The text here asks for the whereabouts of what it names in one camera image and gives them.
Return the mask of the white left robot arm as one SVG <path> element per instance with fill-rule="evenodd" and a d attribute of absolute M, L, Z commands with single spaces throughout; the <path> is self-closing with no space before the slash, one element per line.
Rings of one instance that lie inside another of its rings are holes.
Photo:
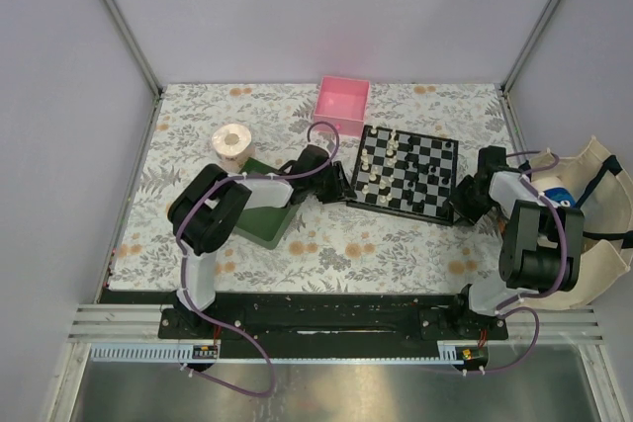
<path fill-rule="evenodd" d="M 234 233 L 273 250 L 307 197 L 323 204 L 354 197 L 342 164 L 328 158 L 315 145 L 279 169 L 249 158 L 240 170 L 243 180 L 210 164 L 176 199 L 167 216 L 187 254 L 186 288 L 195 304 L 183 310 L 179 322 L 190 336 L 203 338 L 214 329 L 208 307 L 216 298 L 217 252 Z"/>

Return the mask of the pink plastic box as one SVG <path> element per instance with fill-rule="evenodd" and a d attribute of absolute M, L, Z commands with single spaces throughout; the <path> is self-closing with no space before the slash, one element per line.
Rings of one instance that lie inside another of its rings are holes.
<path fill-rule="evenodd" d="M 340 135 L 360 138 L 369 95 L 367 80 L 324 76 L 316 100 L 314 123 L 328 122 Z M 320 124 L 316 130 L 331 132 L 330 127 Z"/>

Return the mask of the green plastic tray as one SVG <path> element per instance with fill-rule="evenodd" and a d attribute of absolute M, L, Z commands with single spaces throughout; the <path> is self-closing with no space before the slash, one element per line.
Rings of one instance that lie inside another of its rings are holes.
<path fill-rule="evenodd" d="M 254 158 L 245 162 L 240 174 L 250 196 L 232 233 L 273 250 L 299 208 L 291 204 L 293 188 L 287 180 L 272 180 L 279 173 Z"/>

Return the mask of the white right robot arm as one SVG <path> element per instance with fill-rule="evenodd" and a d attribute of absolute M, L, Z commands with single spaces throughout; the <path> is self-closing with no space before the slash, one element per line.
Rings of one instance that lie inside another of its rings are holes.
<path fill-rule="evenodd" d="M 503 147 L 479 151 L 477 171 L 449 197 L 450 207 L 476 224 L 489 211 L 505 219 L 498 271 L 454 297 L 446 325 L 474 339 L 502 324 L 502 311 L 524 299 L 571 291 L 580 275 L 585 217 L 556 177 L 538 179 L 548 168 L 512 168 Z"/>

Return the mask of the black white chess board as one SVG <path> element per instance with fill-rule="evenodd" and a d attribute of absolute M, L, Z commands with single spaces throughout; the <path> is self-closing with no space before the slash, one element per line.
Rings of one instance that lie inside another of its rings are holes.
<path fill-rule="evenodd" d="M 454 222 L 459 142 L 386 127 L 364 126 L 348 204 L 441 225 Z"/>

